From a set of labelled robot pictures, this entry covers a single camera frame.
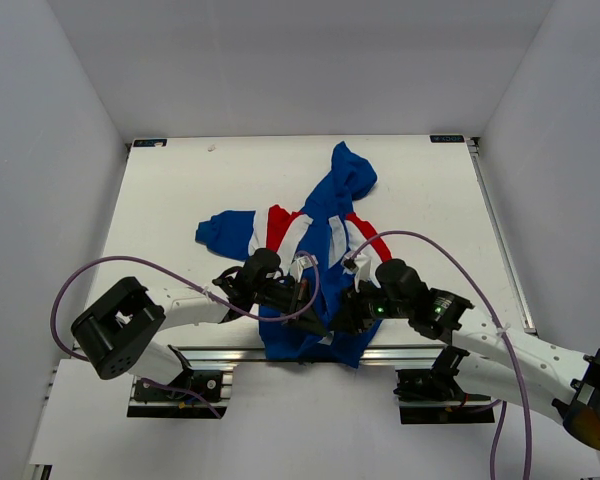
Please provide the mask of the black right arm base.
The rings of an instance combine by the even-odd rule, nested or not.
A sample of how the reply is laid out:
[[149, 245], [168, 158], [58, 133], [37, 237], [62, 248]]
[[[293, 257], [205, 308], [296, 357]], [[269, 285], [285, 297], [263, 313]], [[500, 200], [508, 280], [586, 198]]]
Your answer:
[[493, 423], [496, 403], [488, 396], [469, 394], [456, 382], [466, 350], [447, 346], [428, 368], [397, 371], [393, 390], [402, 425]]

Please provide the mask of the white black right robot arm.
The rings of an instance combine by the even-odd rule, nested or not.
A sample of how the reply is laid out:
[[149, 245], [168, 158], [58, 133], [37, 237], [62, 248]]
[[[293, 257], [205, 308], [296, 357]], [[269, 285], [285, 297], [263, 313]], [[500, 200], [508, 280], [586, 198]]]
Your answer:
[[376, 269], [368, 260], [342, 264], [354, 283], [342, 293], [332, 329], [362, 334], [381, 320], [403, 320], [445, 345], [429, 373], [439, 396], [463, 391], [528, 405], [600, 452], [600, 349], [569, 350], [499, 326], [468, 299], [428, 287], [401, 259]]

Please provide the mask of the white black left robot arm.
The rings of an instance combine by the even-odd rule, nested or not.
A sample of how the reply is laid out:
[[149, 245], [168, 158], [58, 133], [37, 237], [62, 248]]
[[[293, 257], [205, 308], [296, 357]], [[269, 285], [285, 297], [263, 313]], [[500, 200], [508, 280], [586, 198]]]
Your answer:
[[101, 379], [130, 372], [156, 381], [168, 398], [179, 399], [190, 390], [191, 368], [175, 348], [155, 342], [158, 332], [183, 325], [226, 324], [251, 317], [252, 307], [259, 306], [275, 311], [273, 323], [325, 337], [328, 330], [313, 307], [320, 279], [304, 274], [317, 267], [313, 255], [300, 251], [289, 271], [283, 271], [279, 255], [260, 248], [243, 265], [214, 279], [221, 295], [192, 282], [182, 289], [155, 289], [125, 277], [73, 322], [71, 333]]

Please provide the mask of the blue white red jacket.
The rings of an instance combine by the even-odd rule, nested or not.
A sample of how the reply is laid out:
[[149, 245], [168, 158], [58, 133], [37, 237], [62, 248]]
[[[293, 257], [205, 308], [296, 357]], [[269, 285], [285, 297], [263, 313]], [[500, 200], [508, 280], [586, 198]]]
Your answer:
[[[354, 203], [366, 197], [377, 182], [371, 163], [337, 144], [331, 169], [315, 186], [304, 206], [295, 212], [273, 205], [266, 210], [226, 210], [199, 223], [195, 240], [219, 256], [245, 261], [259, 248], [276, 252], [281, 269], [287, 272], [298, 251], [316, 259], [304, 272], [320, 283], [313, 304], [319, 320], [328, 325], [341, 307], [341, 292], [354, 283], [342, 261], [351, 252], [371, 267], [391, 259], [386, 243], [377, 238], [371, 223], [354, 211]], [[335, 361], [357, 367], [379, 327], [359, 334], [334, 333], [330, 341], [276, 321], [278, 311], [262, 307], [259, 335], [269, 360]]]

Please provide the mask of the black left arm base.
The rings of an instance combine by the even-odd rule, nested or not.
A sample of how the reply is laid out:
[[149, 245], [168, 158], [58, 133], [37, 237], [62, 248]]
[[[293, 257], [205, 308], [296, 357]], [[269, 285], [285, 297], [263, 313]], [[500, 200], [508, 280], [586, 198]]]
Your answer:
[[221, 419], [227, 410], [229, 373], [195, 368], [181, 351], [168, 345], [180, 371], [169, 383], [136, 377], [127, 416], [153, 419]]

